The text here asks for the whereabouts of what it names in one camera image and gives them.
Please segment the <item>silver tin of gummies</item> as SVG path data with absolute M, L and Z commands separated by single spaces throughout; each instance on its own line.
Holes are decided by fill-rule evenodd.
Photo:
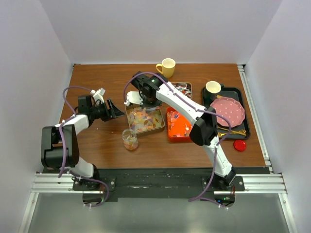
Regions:
M 165 122 L 160 107 L 125 107 L 128 125 L 138 135 L 156 133 L 164 130 Z

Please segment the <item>clear plastic jar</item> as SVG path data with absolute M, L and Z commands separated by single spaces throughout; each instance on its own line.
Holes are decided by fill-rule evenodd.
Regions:
M 136 133 L 131 129 L 126 129 L 122 132 L 122 139 L 125 148 L 129 151 L 135 150 L 138 147 L 138 138 Z

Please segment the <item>gold tin of lollipops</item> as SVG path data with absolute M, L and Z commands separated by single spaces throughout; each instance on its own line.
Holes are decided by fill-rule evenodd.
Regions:
M 188 98 L 192 98 L 192 84 L 184 82 L 172 82 L 172 85 Z

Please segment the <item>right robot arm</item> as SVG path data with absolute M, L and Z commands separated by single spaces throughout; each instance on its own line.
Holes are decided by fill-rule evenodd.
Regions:
M 137 89 L 137 92 L 131 94 L 124 91 L 124 104 L 128 106 L 131 103 L 141 105 L 148 103 L 157 106 L 163 102 L 181 113 L 192 125 L 190 139 L 204 148 L 213 163 L 210 182 L 223 191 L 231 188 L 236 171 L 221 147 L 221 142 L 226 136 L 221 139 L 218 136 L 217 117 L 222 118 L 226 123 L 229 123 L 229 120 L 217 114 L 212 107 L 207 109 L 192 101 L 159 73 L 139 71 L 126 86 L 130 84 Z

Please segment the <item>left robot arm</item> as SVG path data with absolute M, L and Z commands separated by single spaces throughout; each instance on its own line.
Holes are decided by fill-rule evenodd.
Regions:
M 89 128 L 95 120 L 104 122 L 124 116 L 108 99 L 91 95 L 78 97 L 78 106 L 74 115 L 62 123 L 46 126 L 41 136 L 41 163 L 43 167 L 58 169 L 59 175 L 73 172 L 73 179 L 78 185 L 84 185 L 89 190 L 97 190 L 103 185 L 95 165 L 86 162 L 79 152 L 77 135 Z

